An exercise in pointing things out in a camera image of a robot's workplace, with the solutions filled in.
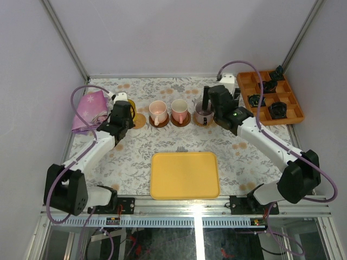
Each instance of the black mounting plate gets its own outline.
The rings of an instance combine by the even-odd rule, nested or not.
[[[97,207],[94,214],[100,215],[117,215],[120,209],[120,206],[123,207],[121,214],[122,215],[133,215],[135,209],[135,198],[117,198],[117,205],[114,210],[105,209],[105,207]]]
[[[230,209],[232,215],[263,215],[265,209],[268,209],[271,203],[267,205],[260,205],[255,211],[253,211],[247,202],[247,197],[229,196]],[[277,203],[272,207],[270,215],[279,215],[279,209]]]

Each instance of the wooden coaster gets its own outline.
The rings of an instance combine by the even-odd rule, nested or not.
[[[188,112],[187,116],[185,117],[185,119],[183,120],[183,123],[179,123],[177,122],[174,117],[170,116],[170,120],[171,120],[171,123],[173,123],[173,125],[177,126],[177,127],[184,127],[184,126],[187,126],[189,123],[190,123],[190,119],[191,119],[191,115],[190,113]]]
[[[166,115],[166,120],[165,120],[164,122],[160,123],[160,124],[157,125],[157,126],[154,124],[154,121],[153,121],[153,119],[151,118],[151,116],[149,116],[149,120],[150,120],[150,124],[151,124],[152,126],[154,126],[154,127],[156,127],[156,128],[162,128],[162,127],[166,126],[166,125],[170,122],[170,117],[169,117],[169,114],[167,114],[167,115]]]
[[[146,117],[144,114],[136,113],[135,126],[132,129],[140,129],[146,124]]]
[[[209,127],[213,122],[214,122],[214,120],[212,119],[211,120],[211,122],[209,122],[207,125],[201,125],[200,123],[198,123],[197,121],[196,121],[196,118],[195,118],[195,113],[196,112],[194,112],[194,114],[193,114],[193,121],[194,121],[194,123],[196,124],[196,125],[198,125],[198,126],[201,126],[201,127]]]

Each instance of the yellow tray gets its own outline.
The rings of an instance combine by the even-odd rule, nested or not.
[[[219,194],[214,153],[157,153],[152,157],[153,199],[214,199]]]

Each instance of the floral tablecloth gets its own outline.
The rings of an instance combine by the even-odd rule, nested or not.
[[[182,128],[171,122],[163,128],[150,125],[148,106],[152,101],[163,100],[170,113],[173,100],[184,99],[189,104],[189,112],[193,114],[195,105],[202,100],[203,87],[216,85],[215,78],[93,79],[90,84],[114,93],[125,91],[128,98],[135,102],[137,112],[144,114],[147,121],[141,129],[129,130],[126,137],[86,174],[89,186],[106,185],[118,190],[119,194],[149,195],[151,159],[160,152],[215,153],[221,195],[246,194],[257,185],[270,183],[280,177],[279,170],[265,155],[215,123],[201,127],[191,120]],[[270,126],[268,129],[291,142],[286,126]],[[91,133],[76,135],[70,156],[81,150],[91,138]]]

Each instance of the gray wall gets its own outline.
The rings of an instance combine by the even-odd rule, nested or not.
[[[47,168],[60,163],[82,84],[38,0],[0,10],[0,258],[22,259],[43,203]]]
[[[51,2],[91,75],[191,75],[277,67],[314,0]]]
[[[304,149],[319,154],[320,165],[336,182],[339,196],[331,203],[337,229],[347,244],[347,1],[326,1],[287,72],[306,115],[295,126]],[[332,194],[323,180],[317,189]]]

